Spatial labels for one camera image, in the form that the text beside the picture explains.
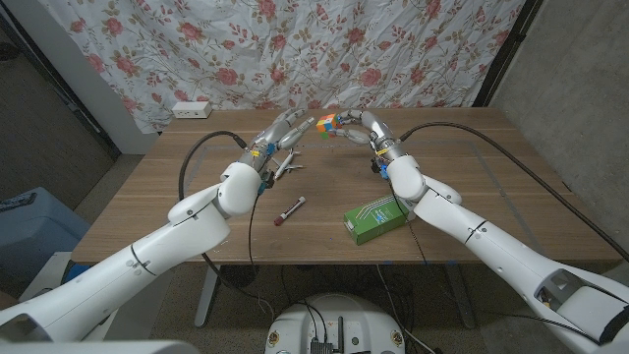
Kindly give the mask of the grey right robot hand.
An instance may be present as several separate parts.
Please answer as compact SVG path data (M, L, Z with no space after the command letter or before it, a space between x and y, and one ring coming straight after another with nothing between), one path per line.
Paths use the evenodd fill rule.
M338 121L341 128L334 130L336 136L358 145L369 145L377 156L388 161L406 155L401 141L375 114L352 109L339 113Z

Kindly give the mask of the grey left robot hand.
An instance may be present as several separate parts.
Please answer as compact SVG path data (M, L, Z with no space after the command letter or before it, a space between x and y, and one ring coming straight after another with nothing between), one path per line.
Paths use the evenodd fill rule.
M276 152L293 148L315 123L314 117L301 122L300 119L305 114L305 109L290 108L278 115L270 126L249 143L239 162L249 165L257 172L264 170Z

